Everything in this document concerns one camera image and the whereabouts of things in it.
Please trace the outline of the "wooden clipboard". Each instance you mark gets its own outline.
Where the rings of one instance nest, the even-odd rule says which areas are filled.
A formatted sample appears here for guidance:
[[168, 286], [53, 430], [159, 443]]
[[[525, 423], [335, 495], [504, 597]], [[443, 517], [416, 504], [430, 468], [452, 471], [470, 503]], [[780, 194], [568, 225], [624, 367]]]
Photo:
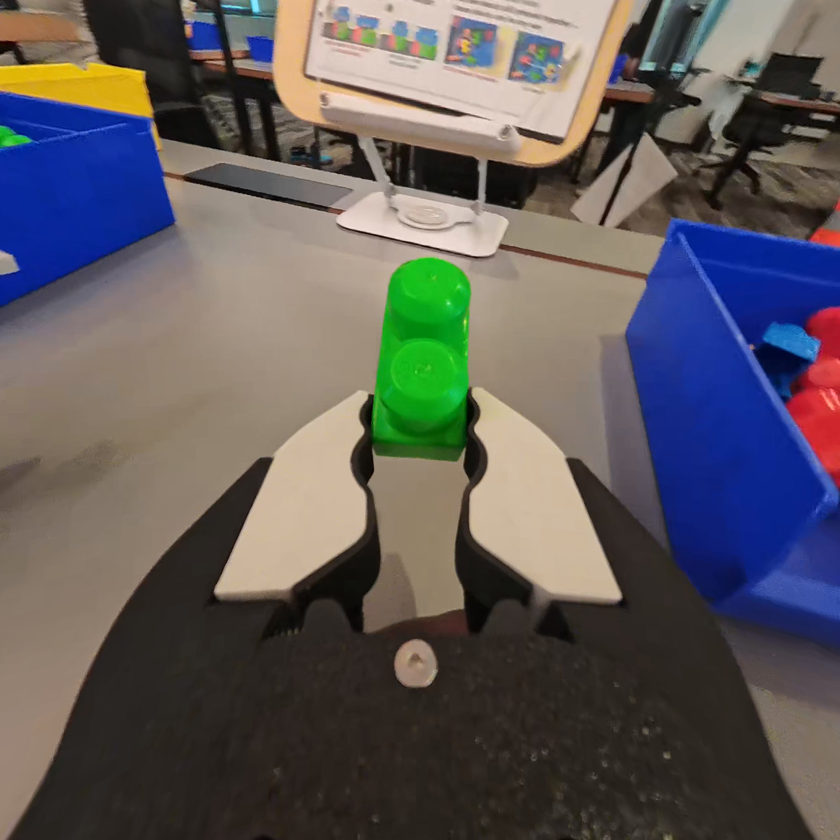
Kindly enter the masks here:
[[[565, 160], [581, 146], [588, 132], [594, 127], [601, 110], [618, 47], [634, 6], [634, 2], [614, 2], [616, 5], [606, 24], [602, 42], [593, 61], [591, 74], [585, 83], [579, 107], [567, 134], [558, 139], [517, 129], [521, 136], [520, 150], [512, 153], [490, 153], [489, 161], [527, 167], [547, 167]], [[308, 77], [305, 65], [315, 6], [316, 2], [279, 2], [277, 6], [273, 80], [280, 99], [296, 117], [320, 128], [336, 129], [356, 135], [361, 133], [361, 129], [328, 121], [321, 115], [319, 94], [322, 91], [344, 93], [374, 102], [390, 104], [398, 108], [422, 109], [445, 116], [475, 117], [462, 112], [436, 108], [416, 101], [392, 98], [384, 94], [335, 85]], [[407, 134], [401, 132], [394, 132], [385, 137], [376, 136], [375, 138], [475, 158], [462, 145], [449, 142], [434, 143], [411, 140]]]

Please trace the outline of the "black office chair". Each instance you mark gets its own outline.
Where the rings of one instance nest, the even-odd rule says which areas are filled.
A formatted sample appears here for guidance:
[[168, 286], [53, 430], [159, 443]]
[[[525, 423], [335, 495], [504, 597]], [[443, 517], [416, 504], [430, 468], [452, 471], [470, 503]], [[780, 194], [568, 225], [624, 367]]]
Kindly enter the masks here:
[[160, 137], [220, 150], [203, 107], [181, 3], [84, 1], [82, 6], [100, 59], [144, 73]]
[[750, 157], [784, 147], [791, 129], [817, 128], [815, 115], [831, 119], [832, 129], [838, 127], [834, 94], [822, 99], [822, 88], [814, 81], [823, 61], [823, 56], [777, 52], [770, 56], [721, 133], [734, 152], [721, 163], [709, 164], [718, 171], [705, 194], [711, 208], [721, 210], [721, 193], [736, 174], [745, 175], [751, 194], [759, 195], [760, 174], [751, 166]]

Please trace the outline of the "green double toy block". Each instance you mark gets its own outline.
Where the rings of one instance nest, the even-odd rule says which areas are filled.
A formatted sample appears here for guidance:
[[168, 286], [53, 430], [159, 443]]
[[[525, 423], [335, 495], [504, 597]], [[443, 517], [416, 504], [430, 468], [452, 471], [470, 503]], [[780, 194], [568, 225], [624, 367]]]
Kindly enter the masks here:
[[466, 446], [466, 273], [445, 259], [407, 261], [386, 293], [371, 411], [377, 455], [456, 462]]

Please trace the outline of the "blue plastic bin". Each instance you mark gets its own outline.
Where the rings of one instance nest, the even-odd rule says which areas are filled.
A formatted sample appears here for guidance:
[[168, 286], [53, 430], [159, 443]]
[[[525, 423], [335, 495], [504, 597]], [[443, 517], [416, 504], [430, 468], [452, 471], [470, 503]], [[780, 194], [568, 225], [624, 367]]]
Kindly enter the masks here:
[[754, 350], [838, 274], [836, 247], [676, 220], [625, 332], [678, 565], [720, 614], [834, 648], [838, 487]]
[[152, 120], [2, 93], [1, 305], [175, 223]]

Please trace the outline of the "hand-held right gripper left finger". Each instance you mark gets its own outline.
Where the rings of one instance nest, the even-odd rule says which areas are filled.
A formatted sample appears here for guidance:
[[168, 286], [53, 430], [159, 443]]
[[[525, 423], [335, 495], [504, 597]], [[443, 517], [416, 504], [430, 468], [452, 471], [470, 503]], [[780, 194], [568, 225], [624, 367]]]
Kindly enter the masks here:
[[352, 392], [273, 454], [215, 587], [219, 602], [301, 605], [334, 589], [337, 562], [375, 535], [375, 507], [353, 455], [365, 446], [369, 395]]

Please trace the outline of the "white document stand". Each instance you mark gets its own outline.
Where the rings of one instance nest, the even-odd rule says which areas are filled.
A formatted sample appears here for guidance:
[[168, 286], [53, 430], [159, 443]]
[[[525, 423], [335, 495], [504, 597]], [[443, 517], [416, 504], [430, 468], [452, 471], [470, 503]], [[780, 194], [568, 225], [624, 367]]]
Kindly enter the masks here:
[[[490, 153], [520, 150], [522, 137], [516, 128], [478, 117], [398, 108], [337, 92], [320, 92], [319, 104], [328, 121], [362, 131], [357, 141], [377, 184], [376, 192], [339, 215], [341, 228], [456, 256], [487, 258], [496, 254], [508, 220], [485, 209], [487, 169]], [[405, 133], [411, 140], [466, 147], [478, 166], [477, 199], [461, 206], [402, 192], [386, 173], [375, 146], [375, 137], [394, 132]]]

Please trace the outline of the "black inset table panel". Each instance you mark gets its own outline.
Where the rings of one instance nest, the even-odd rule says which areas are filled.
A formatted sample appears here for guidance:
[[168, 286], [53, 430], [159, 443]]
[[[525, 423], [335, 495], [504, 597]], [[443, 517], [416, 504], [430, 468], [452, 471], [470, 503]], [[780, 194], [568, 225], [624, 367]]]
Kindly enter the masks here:
[[328, 210], [352, 190], [313, 182], [295, 175], [283, 175], [247, 167], [217, 163], [184, 175], [184, 181], [218, 190], [259, 197], [276, 203]]

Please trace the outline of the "white folded sign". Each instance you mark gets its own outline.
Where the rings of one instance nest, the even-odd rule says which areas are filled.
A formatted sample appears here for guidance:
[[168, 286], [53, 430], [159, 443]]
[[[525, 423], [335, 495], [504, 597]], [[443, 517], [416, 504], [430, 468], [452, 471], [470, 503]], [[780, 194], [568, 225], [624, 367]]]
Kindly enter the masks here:
[[678, 175], [649, 133], [629, 145], [572, 204], [583, 224], [617, 228]]

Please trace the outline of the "red double toy block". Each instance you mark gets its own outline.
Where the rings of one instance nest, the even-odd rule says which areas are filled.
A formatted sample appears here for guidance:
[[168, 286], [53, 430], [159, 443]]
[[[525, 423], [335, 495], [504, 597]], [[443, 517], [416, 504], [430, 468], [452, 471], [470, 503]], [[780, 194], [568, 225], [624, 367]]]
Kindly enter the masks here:
[[789, 413], [826, 473], [839, 485], [839, 359], [812, 364], [794, 385]]

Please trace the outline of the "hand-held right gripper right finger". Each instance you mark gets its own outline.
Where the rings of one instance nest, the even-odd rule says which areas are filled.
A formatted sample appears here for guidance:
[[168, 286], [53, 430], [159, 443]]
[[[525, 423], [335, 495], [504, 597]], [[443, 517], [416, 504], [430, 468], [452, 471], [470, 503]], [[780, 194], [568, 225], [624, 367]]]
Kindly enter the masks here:
[[569, 460], [560, 447], [486, 389], [468, 394], [467, 485], [456, 573], [482, 605], [616, 605], [621, 588]]

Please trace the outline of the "printed instruction sheet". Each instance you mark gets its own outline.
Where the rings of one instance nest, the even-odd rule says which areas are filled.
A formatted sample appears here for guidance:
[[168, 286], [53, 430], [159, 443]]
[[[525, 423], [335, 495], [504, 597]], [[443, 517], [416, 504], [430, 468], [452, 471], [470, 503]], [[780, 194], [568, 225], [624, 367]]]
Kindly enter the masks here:
[[306, 74], [563, 138], [614, 1], [326, 1]]

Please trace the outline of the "yellow plastic bin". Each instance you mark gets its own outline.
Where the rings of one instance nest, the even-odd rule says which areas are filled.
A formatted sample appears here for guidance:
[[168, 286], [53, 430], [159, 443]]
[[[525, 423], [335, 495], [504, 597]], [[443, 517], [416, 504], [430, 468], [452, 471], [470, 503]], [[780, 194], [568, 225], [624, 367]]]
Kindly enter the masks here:
[[1, 91], [154, 119], [142, 70], [98, 63], [3, 66]]

